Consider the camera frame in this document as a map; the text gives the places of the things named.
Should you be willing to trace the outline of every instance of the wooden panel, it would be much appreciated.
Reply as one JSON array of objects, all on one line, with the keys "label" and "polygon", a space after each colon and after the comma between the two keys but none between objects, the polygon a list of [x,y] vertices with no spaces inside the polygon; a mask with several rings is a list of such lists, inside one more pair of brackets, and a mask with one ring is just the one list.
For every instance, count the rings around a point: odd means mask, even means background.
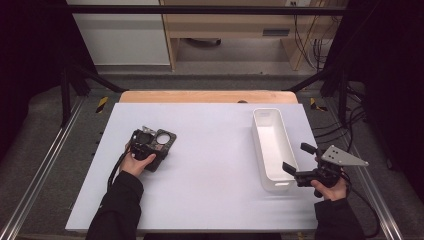
[{"label": "wooden panel", "polygon": [[293,92],[283,91],[127,91],[125,103],[298,103]]}]

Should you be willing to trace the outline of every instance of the table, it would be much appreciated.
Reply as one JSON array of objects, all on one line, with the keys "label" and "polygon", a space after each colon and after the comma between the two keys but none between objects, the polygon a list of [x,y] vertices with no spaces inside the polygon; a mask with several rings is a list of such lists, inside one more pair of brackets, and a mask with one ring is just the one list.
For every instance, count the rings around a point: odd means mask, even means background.
[{"label": "table", "polygon": [[[267,98],[271,103],[264,103]],[[249,104],[231,103],[239,100]],[[140,178],[145,187],[140,231],[315,229],[313,204],[319,199],[312,188],[294,186],[282,193],[263,189],[251,134],[254,109],[278,108],[299,170],[316,167],[313,156],[295,147],[301,142],[315,145],[303,106],[296,102],[293,93],[271,91],[124,93],[114,107],[66,229],[87,231],[113,165],[132,131],[142,124],[174,132],[177,140],[159,169],[143,172]]]}]

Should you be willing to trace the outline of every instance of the white container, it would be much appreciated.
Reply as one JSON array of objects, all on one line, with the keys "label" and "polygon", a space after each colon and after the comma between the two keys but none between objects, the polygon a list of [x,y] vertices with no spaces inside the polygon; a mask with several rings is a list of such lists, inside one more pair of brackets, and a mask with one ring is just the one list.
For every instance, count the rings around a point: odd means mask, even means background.
[{"label": "white container", "polygon": [[295,182],[286,173],[283,161],[298,169],[280,110],[259,108],[253,111],[253,139],[262,186],[267,191],[285,191]]}]

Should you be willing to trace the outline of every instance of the person's right hand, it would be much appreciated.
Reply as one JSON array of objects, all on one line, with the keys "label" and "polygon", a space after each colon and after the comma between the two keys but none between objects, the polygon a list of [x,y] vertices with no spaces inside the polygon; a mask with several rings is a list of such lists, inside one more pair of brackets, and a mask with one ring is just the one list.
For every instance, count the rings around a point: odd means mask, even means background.
[{"label": "person's right hand", "polygon": [[346,181],[343,178],[339,178],[339,181],[332,188],[327,188],[317,180],[312,180],[311,185],[322,194],[325,200],[336,201],[346,198],[347,195]]}]

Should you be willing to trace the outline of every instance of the small black object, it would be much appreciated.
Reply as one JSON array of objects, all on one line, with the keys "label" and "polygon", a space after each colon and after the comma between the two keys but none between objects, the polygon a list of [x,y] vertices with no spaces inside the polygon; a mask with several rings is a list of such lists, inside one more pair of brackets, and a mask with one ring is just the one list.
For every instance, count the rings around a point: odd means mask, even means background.
[{"label": "small black object", "polygon": [[[283,162],[283,170],[294,177],[298,187],[312,187],[312,180],[318,180],[328,188],[334,187],[342,174],[342,168],[333,163],[323,161],[321,159],[321,150],[307,143],[302,143],[300,148],[310,154],[316,154],[318,167],[312,171],[297,172],[296,168]],[[316,197],[322,197],[317,190],[315,190],[314,194]]]},{"label": "small black object", "polygon": [[[169,136],[169,140],[165,143],[159,143],[158,138],[161,136]],[[163,159],[168,155],[169,149],[177,139],[174,133],[159,129],[155,135],[146,133],[142,130],[135,130],[131,138],[130,151],[137,160],[144,160],[150,154],[156,154],[155,159],[146,166],[146,170],[155,172]]]}]

